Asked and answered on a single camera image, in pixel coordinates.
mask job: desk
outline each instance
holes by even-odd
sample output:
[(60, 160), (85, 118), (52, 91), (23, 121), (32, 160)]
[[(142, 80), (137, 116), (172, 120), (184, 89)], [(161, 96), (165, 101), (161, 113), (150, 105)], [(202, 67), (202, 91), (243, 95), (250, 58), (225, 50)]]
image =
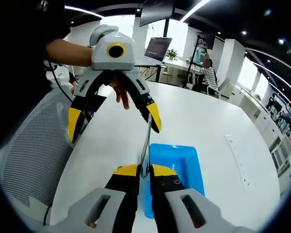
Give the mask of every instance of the desk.
[(165, 58), (164, 64), (165, 66), (167, 66), (168, 73), (171, 75), (171, 77), (167, 79), (166, 76), (162, 75), (160, 76), (160, 82), (182, 86), (182, 81), (184, 79), (178, 78), (178, 74), (181, 72), (183, 73), (183, 75), (186, 75), (186, 72), (189, 69), (189, 66), (186, 65), (186, 62), (181, 61), (181, 60), (171, 60), (171, 59)]
[(180, 70), (188, 71), (189, 66), (186, 65), (186, 62), (181, 60), (171, 60), (171, 59), (165, 59), (164, 60), (165, 66), (172, 67)]
[[(152, 132), (150, 143), (195, 147), (206, 197), (232, 224), (258, 229), (279, 204), (279, 184), (270, 152), (251, 120), (239, 107), (216, 98), (162, 83), (147, 84), (162, 119), (162, 131)], [(115, 93), (105, 100), (66, 164), (51, 225), (67, 216), (69, 206), (104, 187), (119, 166), (138, 162), (146, 127), (131, 99), (128, 111), (116, 103)], [(252, 184), (247, 193), (226, 134), (242, 152)], [(133, 232), (157, 232), (155, 221), (145, 217), (141, 203), (138, 206)]]

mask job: human hand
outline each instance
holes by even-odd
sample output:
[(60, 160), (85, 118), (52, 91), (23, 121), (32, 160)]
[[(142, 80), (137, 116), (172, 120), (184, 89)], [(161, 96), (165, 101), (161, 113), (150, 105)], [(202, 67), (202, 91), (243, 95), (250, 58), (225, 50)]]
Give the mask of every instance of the human hand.
[(71, 91), (72, 94), (74, 94), (74, 90), (75, 90), (75, 87), (73, 86), (73, 87), (70, 89), (70, 91)]
[(116, 93), (116, 102), (120, 102), (122, 99), (123, 106), (127, 110), (129, 109), (129, 102), (128, 102), (128, 96), (127, 91), (118, 81), (117, 77), (114, 77), (113, 80), (109, 83), (111, 87), (113, 87), (115, 93)]

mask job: finger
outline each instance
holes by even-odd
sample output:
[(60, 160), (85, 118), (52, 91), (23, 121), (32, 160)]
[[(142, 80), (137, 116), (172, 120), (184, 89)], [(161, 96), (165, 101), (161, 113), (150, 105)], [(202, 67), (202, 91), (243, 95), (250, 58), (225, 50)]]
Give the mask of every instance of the finger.
[(116, 88), (114, 88), (114, 91), (116, 93), (116, 102), (119, 103), (121, 101), (121, 93)]
[(122, 99), (124, 108), (126, 110), (129, 109), (129, 101), (128, 101), (128, 96), (127, 96), (127, 91), (126, 90), (122, 90), (121, 99)]

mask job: cable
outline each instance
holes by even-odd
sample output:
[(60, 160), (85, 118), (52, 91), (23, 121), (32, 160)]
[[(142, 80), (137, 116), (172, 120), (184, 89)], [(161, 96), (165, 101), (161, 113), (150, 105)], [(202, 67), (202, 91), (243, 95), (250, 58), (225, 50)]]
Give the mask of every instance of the cable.
[(49, 209), (51, 208), (52, 206), (49, 205), (48, 208), (47, 208), (47, 211), (45, 212), (44, 214), (44, 218), (43, 218), (43, 226), (45, 226), (47, 224), (47, 216), (48, 216), (48, 213), (49, 213)]
[(143, 76), (143, 74), (147, 71), (147, 69), (148, 69), (148, 68), (146, 68), (146, 69), (141, 73), (141, 76), (140, 76), (140, 77)]
[(153, 74), (151, 74), (149, 77), (147, 77), (145, 80), (148, 80), (148, 79), (151, 78), (153, 75), (155, 75), (156, 71), (155, 71)]
[(52, 72), (52, 74), (53, 74), (53, 76), (54, 76), (54, 79), (55, 79), (55, 81), (56, 81), (56, 83), (57, 83), (57, 86), (59, 87), (59, 89), (62, 91), (62, 93), (68, 98), (68, 100), (70, 100), (70, 102), (72, 102), (72, 99), (69, 97), (69, 95), (63, 90), (63, 88), (62, 88), (62, 86), (59, 84), (59, 82), (58, 82), (58, 80), (57, 80), (57, 77), (56, 77), (56, 75), (55, 75), (55, 73), (54, 73), (54, 70), (53, 70), (53, 67), (52, 67), (52, 65), (51, 65), (51, 63), (50, 63), (50, 59), (49, 59), (49, 54), (48, 54), (48, 52), (46, 51), (46, 54), (47, 54), (47, 57), (48, 57), (48, 64), (49, 64), (49, 67), (51, 68), (51, 72)]

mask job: mesh chair back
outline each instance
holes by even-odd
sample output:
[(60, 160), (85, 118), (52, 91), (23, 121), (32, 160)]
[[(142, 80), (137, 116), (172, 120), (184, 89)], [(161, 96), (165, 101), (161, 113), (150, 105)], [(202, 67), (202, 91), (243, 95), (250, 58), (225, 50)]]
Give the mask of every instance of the mesh chair back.
[(67, 134), (70, 104), (60, 89), (52, 90), (0, 149), (0, 183), (32, 230), (43, 225), (73, 150)]

